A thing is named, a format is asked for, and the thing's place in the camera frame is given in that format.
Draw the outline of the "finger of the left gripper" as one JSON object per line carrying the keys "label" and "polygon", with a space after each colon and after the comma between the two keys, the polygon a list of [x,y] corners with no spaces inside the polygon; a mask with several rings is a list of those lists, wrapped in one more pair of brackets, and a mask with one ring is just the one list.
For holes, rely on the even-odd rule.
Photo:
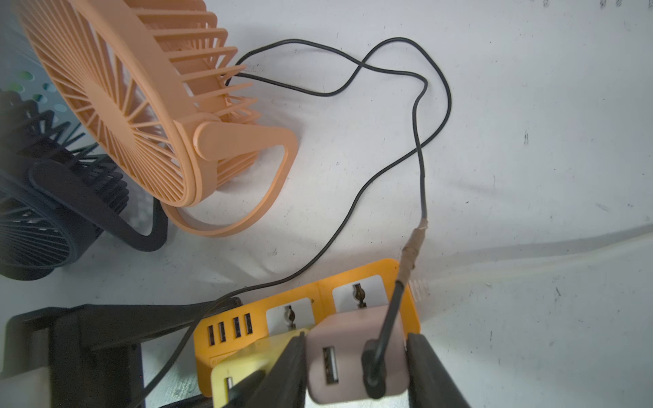
{"label": "finger of the left gripper", "polygon": [[52,407],[146,404],[141,345],[190,326],[207,303],[48,307],[6,325],[2,379],[49,375]]}

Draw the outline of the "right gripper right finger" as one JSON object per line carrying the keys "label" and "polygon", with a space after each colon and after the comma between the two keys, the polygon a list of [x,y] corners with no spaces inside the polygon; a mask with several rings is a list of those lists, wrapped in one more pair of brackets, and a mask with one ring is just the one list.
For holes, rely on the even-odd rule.
{"label": "right gripper right finger", "polygon": [[406,355],[410,377],[410,408],[470,408],[425,336],[409,333]]}

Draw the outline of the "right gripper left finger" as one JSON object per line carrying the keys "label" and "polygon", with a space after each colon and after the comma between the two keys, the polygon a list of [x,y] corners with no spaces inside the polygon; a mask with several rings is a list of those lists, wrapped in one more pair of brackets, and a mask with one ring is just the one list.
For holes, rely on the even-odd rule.
{"label": "right gripper left finger", "polygon": [[306,335],[289,340],[275,365],[258,370],[231,389],[231,407],[305,407]]}

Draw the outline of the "pink USB charger plug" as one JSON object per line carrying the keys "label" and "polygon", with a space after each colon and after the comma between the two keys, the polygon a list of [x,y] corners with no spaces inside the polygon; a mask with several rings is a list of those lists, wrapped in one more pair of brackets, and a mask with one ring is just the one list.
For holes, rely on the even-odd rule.
{"label": "pink USB charger plug", "polygon": [[368,398],[362,354],[366,342],[379,336],[386,305],[336,309],[306,339],[308,392],[321,405]]}

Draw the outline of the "orange power strip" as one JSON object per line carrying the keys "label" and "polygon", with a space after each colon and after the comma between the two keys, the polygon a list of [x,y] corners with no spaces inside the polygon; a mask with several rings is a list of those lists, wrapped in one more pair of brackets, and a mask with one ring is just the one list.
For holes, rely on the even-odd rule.
{"label": "orange power strip", "polygon": [[382,259],[203,319],[194,331],[201,393],[212,397],[216,363],[256,340],[312,328],[336,309],[387,304],[398,270],[398,261]]}

